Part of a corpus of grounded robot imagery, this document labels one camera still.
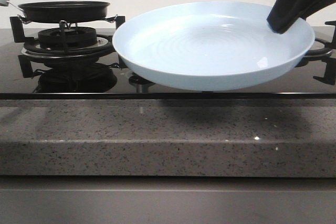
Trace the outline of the black pan support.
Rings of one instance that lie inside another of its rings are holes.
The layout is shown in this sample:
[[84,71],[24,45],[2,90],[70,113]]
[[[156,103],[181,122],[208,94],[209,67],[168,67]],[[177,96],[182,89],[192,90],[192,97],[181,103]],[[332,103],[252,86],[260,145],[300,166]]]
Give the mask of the black pan support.
[[[22,42],[24,48],[22,53],[36,59],[67,59],[78,57],[101,57],[115,51],[112,45],[112,37],[97,34],[97,43],[83,48],[70,49],[64,42],[64,49],[53,50],[51,48],[41,48],[37,38],[25,36],[23,23],[25,18],[15,16],[10,18],[14,42]],[[65,29],[71,29],[64,20],[60,21],[59,27],[64,36]]]
[[330,57],[335,50],[335,21],[325,22],[327,26],[333,26],[333,35],[326,40],[323,32],[316,32],[313,46],[306,52],[302,60],[296,65],[296,67],[303,67],[309,63],[309,61],[321,60],[326,57]]

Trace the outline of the black glass gas hob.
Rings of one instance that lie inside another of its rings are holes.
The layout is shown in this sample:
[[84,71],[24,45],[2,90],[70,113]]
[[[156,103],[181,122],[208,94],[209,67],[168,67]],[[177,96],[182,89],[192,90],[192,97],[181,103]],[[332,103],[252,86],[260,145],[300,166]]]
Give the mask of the black glass gas hob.
[[149,82],[111,53],[89,62],[60,67],[33,62],[15,43],[10,29],[1,30],[1,99],[300,99],[335,98],[335,51],[323,51],[334,41],[334,28],[316,27],[314,52],[287,74],[239,90],[189,91]]

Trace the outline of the left black pan support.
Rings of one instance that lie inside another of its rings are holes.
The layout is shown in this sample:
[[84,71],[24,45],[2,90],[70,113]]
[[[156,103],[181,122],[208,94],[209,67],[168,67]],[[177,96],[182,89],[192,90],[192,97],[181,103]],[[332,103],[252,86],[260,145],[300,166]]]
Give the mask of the left black pan support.
[[[78,57],[101,57],[115,51],[112,45],[112,37],[97,34],[97,43],[83,48],[70,49],[64,42],[64,49],[53,50],[51,48],[41,48],[37,38],[25,36],[23,23],[25,18],[15,16],[10,18],[14,42],[22,42],[24,48],[22,53],[36,59],[67,59]],[[64,20],[60,21],[59,27],[64,36],[65,29],[71,29]]]

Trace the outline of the grey cabinet drawer front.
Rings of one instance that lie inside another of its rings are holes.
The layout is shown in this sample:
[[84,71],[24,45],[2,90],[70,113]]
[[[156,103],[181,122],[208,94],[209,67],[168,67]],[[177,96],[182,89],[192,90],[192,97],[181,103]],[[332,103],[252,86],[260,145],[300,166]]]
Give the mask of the grey cabinet drawer front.
[[1,223],[335,223],[335,180],[2,177]]

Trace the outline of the black frying pan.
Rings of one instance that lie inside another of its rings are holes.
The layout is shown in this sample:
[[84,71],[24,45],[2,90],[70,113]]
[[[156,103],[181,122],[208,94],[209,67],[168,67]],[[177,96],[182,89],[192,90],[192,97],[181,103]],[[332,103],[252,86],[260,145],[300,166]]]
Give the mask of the black frying pan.
[[107,15],[109,2],[101,1],[60,1],[19,4],[25,20],[36,23],[92,22],[103,20]]

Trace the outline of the light blue plate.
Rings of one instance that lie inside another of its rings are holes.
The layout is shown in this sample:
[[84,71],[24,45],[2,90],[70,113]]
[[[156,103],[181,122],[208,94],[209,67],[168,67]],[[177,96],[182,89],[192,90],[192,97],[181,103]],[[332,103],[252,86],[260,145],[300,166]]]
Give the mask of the light blue plate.
[[291,71],[315,34],[303,19],[285,33],[267,22],[269,6],[196,2],[155,9],[122,24],[112,38],[129,69],[167,87],[225,91]]

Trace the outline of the right black pan support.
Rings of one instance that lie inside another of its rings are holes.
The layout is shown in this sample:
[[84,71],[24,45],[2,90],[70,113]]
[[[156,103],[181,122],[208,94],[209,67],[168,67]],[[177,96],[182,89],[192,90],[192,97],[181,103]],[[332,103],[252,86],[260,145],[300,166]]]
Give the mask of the right black pan support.
[[296,65],[296,67],[303,67],[309,63],[309,61],[321,60],[326,57],[330,57],[335,50],[335,21],[325,22],[327,26],[333,26],[333,35],[326,40],[323,32],[316,32],[313,46],[306,52],[302,60]]

